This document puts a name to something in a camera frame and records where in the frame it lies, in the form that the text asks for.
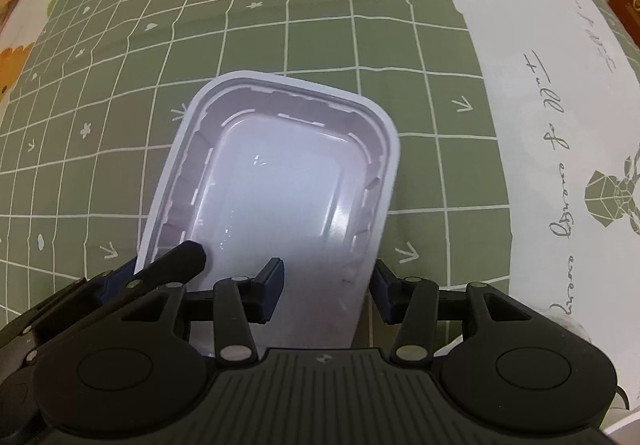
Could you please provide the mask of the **red quail eggs bag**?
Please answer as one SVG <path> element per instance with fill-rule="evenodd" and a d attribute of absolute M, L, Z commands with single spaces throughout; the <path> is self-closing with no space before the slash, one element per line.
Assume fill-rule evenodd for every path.
<path fill-rule="evenodd" d="M 608 6 L 620 20 L 634 44 L 640 46 L 640 0 L 608 0 Z"/>

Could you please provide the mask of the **green grid tablecloth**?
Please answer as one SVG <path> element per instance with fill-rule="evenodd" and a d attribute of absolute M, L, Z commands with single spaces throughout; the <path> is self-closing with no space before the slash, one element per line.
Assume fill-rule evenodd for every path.
<path fill-rule="evenodd" d="M 584 330 L 639 404 L 639 49 L 608 0 L 23 0 L 1 319 L 186 239 L 258 347 L 388 347 L 382 259 Z"/>

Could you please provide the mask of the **rectangular red white plastic tray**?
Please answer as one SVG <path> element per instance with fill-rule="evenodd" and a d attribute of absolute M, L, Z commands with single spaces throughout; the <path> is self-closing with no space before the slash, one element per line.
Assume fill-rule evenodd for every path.
<path fill-rule="evenodd" d="M 347 90 L 239 70 L 192 98 L 156 186 L 139 269 L 186 240 L 206 265 L 206 291 L 253 277 L 271 257 L 284 287 L 269 347 L 349 347 L 393 196 L 400 140 L 390 116 Z"/>

